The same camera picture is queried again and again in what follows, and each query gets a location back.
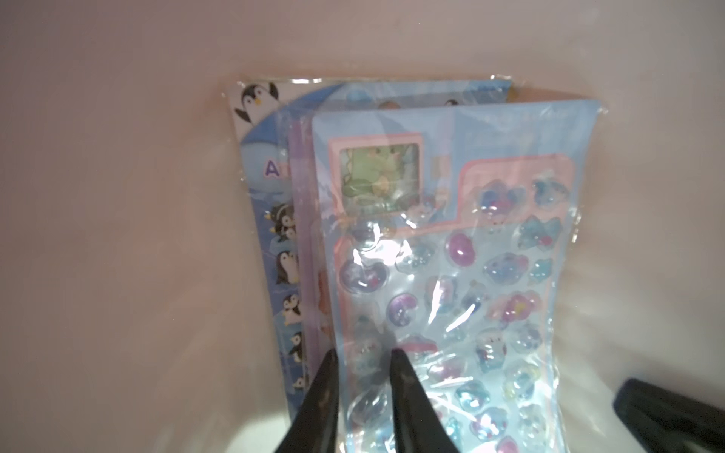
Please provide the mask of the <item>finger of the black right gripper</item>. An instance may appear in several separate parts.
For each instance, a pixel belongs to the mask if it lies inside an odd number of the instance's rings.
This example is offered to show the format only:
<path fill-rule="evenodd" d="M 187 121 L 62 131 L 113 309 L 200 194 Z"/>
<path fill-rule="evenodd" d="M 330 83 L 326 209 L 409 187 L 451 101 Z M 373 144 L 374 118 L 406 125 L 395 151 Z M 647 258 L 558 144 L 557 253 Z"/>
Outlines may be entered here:
<path fill-rule="evenodd" d="M 722 452 L 724 411 L 640 381 L 628 379 L 614 412 L 647 452 Z"/>

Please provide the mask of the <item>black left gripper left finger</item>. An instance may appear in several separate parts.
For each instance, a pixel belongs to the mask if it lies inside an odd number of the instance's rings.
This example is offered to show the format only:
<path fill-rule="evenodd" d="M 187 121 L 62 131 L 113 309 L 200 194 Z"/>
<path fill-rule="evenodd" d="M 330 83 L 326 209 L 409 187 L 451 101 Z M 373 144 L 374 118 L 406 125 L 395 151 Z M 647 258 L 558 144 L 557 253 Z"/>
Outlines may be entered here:
<path fill-rule="evenodd" d="M 290 430 L 275 453 L 330 453 L 337 449 L 340 370 L 335 349 L 325 355 Z"/>

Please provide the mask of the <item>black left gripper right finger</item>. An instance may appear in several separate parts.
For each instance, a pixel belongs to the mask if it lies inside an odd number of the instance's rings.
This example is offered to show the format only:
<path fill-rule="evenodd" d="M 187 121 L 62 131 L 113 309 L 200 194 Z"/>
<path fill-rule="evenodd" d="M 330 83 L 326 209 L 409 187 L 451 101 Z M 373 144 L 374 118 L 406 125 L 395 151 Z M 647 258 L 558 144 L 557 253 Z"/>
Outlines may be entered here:
<path fill-rule="evenodd" d="M 406 352 L 391 351 L 389 378 L 396 451 L 400 453 L 456 453 L 420 383 Z"/>

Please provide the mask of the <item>lilac animal sticker sheet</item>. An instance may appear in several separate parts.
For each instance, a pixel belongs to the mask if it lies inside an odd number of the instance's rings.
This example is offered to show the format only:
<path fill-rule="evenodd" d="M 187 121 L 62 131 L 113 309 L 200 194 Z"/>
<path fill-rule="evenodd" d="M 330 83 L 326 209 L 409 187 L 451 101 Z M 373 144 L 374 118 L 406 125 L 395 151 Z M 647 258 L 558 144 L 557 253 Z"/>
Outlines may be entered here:
<path fill-rule="evenodd" d="M 301 272 L 300 290 L 307 353 L 312 359 L 334 347 L 328 269 L 321 226 L 312 132 L 313 113 L 298 109 L 290 119 L 289 151 Z"/>

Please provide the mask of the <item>light blue sticker sheet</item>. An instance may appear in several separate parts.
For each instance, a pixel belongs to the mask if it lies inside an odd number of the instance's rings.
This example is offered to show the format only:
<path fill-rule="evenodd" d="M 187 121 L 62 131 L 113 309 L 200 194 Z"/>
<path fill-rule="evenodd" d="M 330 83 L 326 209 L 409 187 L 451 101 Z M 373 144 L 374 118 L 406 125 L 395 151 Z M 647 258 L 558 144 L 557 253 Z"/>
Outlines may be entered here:
<path fill-rule="evenodd" d="M 311 121 L 345 452 L 396 452 L 406 353 L 462 452 L 564 452 L 553 306 L 600 116 L 592 99 Z"/>

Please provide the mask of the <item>white plastic storage box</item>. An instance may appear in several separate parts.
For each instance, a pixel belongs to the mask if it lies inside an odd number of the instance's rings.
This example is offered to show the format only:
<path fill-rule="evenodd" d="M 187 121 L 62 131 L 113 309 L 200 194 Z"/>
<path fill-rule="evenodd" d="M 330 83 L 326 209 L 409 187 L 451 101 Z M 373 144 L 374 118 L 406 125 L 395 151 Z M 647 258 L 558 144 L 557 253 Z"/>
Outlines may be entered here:
<path fill-rule="evenodd" d="M 722 405 L 722 2 L 5 1 L 2 450 L 275 450 L 226 88 L 494 74 L 605 107 L 556 301 L 570 450 L 639 450 L 630 377 Z"/>

